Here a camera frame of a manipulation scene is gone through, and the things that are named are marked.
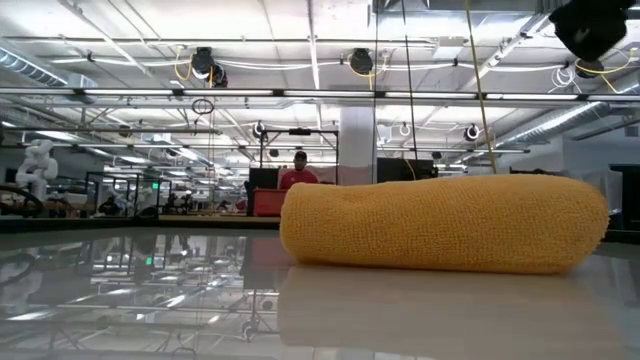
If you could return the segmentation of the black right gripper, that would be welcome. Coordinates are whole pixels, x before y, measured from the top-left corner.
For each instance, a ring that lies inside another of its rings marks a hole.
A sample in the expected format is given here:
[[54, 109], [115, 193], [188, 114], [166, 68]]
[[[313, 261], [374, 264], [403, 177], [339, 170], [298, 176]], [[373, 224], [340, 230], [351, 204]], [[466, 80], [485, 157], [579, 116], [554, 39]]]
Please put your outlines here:
[[595, 62], [627, 34], [627, 12], [635, 0], [570, 0], [549, 21], [555, 35], [578, 59]]

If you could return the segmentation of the white column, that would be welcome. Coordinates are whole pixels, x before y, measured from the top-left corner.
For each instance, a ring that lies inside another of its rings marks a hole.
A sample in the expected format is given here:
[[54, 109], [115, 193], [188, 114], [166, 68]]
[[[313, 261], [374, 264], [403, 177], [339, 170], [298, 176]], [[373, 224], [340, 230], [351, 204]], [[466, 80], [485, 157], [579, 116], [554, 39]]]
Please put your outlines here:
[[374, 182], [374, 135], [372, 107], [340, 109], [338, 162], [342, 185], [364, 185]]

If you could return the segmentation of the black screen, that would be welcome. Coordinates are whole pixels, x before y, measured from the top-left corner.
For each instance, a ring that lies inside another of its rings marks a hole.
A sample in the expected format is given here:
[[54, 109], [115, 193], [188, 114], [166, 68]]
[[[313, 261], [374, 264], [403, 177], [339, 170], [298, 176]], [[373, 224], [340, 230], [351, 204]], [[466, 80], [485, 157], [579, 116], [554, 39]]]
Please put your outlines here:
[[277, 189], [279, 170], [277, 168], [250, 168], [249, 189]]

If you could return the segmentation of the white robot figure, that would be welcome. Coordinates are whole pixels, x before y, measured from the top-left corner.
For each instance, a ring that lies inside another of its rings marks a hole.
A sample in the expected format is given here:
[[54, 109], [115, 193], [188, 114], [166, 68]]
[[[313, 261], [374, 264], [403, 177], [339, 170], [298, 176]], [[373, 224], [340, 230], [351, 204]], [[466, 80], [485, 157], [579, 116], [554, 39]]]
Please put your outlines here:
[[33, 140], [25, 149], [25, 158], [16, 173], [16, 184], [29, 188], [40, 201], [46, 199], [48, 181], [58, 176], [58, 162], [51, 156], [53, 147], [51, 140]]

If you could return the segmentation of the orange microfibre towel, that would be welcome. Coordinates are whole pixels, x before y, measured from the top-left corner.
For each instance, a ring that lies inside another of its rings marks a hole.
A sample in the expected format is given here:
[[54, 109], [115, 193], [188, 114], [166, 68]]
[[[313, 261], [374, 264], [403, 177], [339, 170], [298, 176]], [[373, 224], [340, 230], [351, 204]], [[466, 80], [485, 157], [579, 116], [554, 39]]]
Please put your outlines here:
[[280, 238], [300, 264], [557, 274], [589, 256], [608, 224], [604, 196], [578, 180], [463, 176], [296, 184]]

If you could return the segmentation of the silver ventilation duct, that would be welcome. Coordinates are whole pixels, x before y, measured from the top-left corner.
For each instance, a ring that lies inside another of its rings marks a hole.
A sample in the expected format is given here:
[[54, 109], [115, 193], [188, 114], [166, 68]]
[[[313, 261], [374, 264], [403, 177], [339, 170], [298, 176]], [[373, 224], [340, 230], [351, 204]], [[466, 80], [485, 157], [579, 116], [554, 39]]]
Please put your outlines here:
[[612, 103], [614, 100], [589, 101], [569, 109], [551, 111], [511, 133], [505, 134], [497, 140], [494, 147], [502, 148], [515, 144], [533, 143], [556, 136], [610, 115], [613, 111]]
[[63, 74], [37, 64], [15, 50], [0, 46], [0, 68], [22, 75], [47, 87], [95, 88], [98, 84], [79, 73]]

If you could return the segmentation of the person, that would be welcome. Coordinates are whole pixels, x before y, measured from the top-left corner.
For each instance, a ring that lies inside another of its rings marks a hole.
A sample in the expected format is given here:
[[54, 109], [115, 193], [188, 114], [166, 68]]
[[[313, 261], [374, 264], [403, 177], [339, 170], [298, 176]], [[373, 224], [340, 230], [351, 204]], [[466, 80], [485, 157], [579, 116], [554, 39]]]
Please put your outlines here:
[[287, 171], [280, 179], [279, 188], [288, 190], [297, 183], [318, 183], [317, 176], [307, 169], [307, 154], [297, 151], [293, 160], [294, 168]]

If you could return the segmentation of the red bin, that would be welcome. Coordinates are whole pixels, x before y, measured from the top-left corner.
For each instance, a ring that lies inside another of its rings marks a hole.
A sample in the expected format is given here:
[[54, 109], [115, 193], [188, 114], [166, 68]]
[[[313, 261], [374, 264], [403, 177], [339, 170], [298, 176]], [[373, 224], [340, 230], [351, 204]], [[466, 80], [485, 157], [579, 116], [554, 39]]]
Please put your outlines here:
[[257, 217], [279, 217], [287, 191], [281, 189], [255, 189], [253, 193], [253, 215]]

